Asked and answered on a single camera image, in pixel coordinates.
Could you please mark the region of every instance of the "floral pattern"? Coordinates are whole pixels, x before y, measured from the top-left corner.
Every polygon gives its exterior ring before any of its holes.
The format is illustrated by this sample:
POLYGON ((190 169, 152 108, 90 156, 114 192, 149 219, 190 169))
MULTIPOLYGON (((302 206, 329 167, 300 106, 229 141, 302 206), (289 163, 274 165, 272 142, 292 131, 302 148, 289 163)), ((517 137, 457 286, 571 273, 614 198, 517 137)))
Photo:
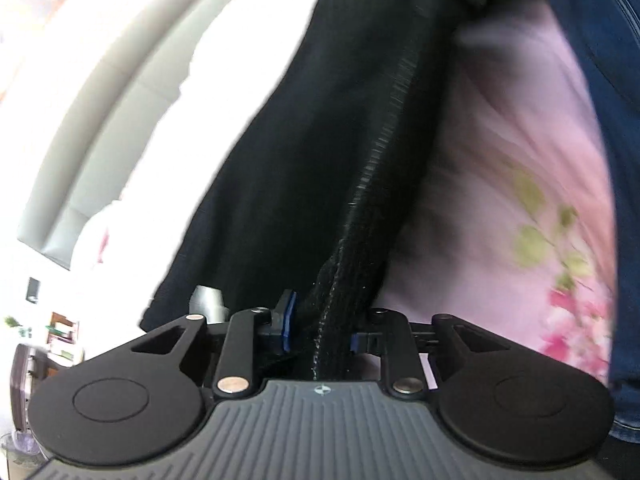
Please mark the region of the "floral pattern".
POLYGON ((578 213, 571 205, 560 205, 552 225, 545 225, 545 195, 530 174, 514 168, 513 187, 530 219, 520 226, 514 240, 516 263, 524 269, 543 264, 558 267, 548 292, 538 350, 606 382, 612 297, 580 235, 578 213))

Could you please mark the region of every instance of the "logo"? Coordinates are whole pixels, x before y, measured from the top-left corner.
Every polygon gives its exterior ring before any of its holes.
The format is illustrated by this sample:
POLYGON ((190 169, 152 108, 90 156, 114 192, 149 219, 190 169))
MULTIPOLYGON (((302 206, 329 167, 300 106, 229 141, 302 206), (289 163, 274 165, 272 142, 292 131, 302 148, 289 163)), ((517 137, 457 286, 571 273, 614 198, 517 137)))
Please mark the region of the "logo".
POLYGON ((326 384, 320 384, 320 386, 316 386, 314 388, 314 391, 316 394, 322 395, 324 397, 326 394, 331 393, 331 388, 329 388, 326 384))

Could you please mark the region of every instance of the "black plastic mount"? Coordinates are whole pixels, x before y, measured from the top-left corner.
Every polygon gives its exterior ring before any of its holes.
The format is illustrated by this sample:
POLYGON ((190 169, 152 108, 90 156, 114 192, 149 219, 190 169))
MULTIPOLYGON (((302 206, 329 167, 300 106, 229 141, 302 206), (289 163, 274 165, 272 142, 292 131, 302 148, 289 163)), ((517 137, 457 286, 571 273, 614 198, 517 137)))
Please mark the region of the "black plastic mount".
MULTIPOLYGON (((125 466, 193 437, 224 400, 246 399, 276 379, 257 367, 287 358, 292 298, 228 323, 186 316, 44 381, 31 399, 31 428, 52 455, 87 466, 125 466)), ((591 376, 459 318, 409 323, 371 310, 351 341, 381 358, 380 389, 429 406, 470 452, 518 468, 580 462, 607 436, 613 407, 591 376), (429 391, 427 353, 438 390, 429 391)))

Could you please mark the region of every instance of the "pink floral fabric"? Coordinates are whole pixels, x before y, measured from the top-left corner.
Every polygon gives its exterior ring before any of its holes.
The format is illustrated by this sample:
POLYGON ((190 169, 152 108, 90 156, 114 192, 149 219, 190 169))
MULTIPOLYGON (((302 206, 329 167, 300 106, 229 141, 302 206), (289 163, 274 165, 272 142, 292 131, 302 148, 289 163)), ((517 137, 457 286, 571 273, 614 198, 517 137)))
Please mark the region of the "pink floral fabric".
POLYGON ((574 53, 546 0, 457 43, 436 154, 376 306, 454 314, 606 381, 613 198, 574 53))

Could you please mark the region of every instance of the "black fabric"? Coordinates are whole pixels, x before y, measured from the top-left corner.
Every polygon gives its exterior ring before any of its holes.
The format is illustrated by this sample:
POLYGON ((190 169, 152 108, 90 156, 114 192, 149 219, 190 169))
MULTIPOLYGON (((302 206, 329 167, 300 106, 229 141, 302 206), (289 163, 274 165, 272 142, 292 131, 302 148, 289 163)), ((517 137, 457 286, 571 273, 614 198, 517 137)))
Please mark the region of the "black fabric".
POLYGON ((318 0, 283 80, 197 208, 141 328, 186 314, 197 285, 221 289, 231 312, 273 306, 284 288, 301 297, 311 290, 378 140, 373 125, 388 113, 414 7, 318 0))
POLYGON ((300 363, 298 375, 310 370, 313 380, 334 380, 349 373, 353 324, 377 292, 387 255, 414 204, 446 97, 453 32, 469 14, 462 0, 414 0, 412 34, 342 237, 299 308, 298 347, 310 351, 310 362, 300 363))
POLYGON ((596 462, 615 480, 638 480, 640 444, 624 442, 610 436, 600 448, 596 462))

